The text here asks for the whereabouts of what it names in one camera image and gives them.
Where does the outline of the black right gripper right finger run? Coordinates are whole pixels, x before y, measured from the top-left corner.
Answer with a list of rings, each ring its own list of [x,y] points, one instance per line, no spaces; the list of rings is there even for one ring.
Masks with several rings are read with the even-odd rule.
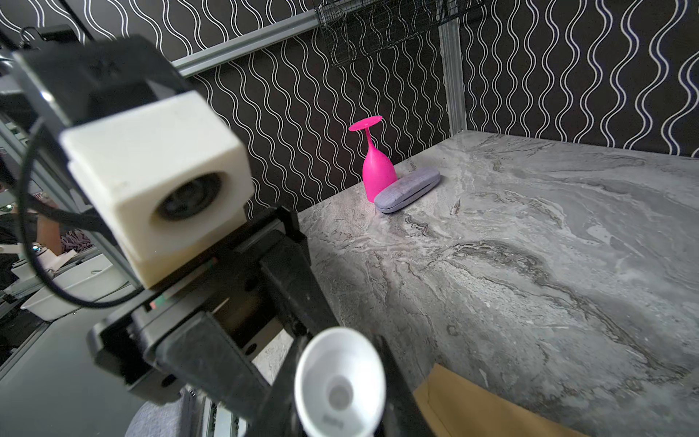
[[[387,340],[373,336],[386,380],[386,401],[377,436],[433,436],[415,398],[402,375]]]

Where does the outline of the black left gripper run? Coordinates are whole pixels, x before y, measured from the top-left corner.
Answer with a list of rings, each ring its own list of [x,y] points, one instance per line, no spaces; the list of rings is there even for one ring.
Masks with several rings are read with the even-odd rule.
[[[297,214],[267,209],[91,330],[94,364],[147,401],[185,386],[253,421],[270,386],[252,362],[267,327],[315,336],[339,322]]]

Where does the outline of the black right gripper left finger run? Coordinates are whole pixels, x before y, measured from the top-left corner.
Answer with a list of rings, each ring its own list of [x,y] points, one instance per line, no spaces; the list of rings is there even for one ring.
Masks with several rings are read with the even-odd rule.
[[[294,387],[300,358],[310,339],[303,335],[291,344],[269,394],[249,422],[246,436],[305,436],[296,410]]]

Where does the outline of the brown manila envelope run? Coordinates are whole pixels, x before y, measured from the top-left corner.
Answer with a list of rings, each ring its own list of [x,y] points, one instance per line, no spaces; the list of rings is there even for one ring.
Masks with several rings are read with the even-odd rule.
[[[436,364],[413,392],[437,436],[579,436]]]

